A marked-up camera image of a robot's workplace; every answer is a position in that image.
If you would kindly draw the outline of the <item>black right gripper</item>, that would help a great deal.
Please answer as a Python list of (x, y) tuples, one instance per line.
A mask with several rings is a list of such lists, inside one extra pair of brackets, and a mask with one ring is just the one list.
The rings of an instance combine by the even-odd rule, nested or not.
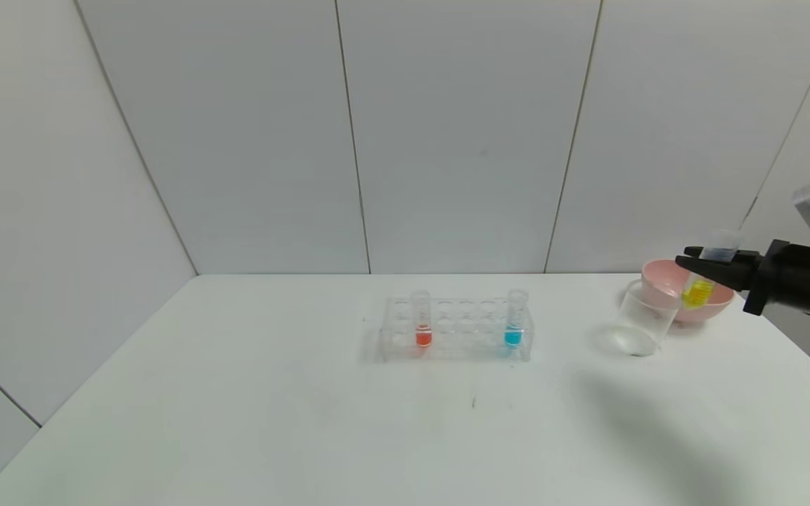
[(748, 291), (747, 313), (759, 315), (769, 304), (780, 304), (810, 314), (808, 246), (776, 240), (762, 259), (758, 251), (690, 246), (675, 263), (733, 291)]

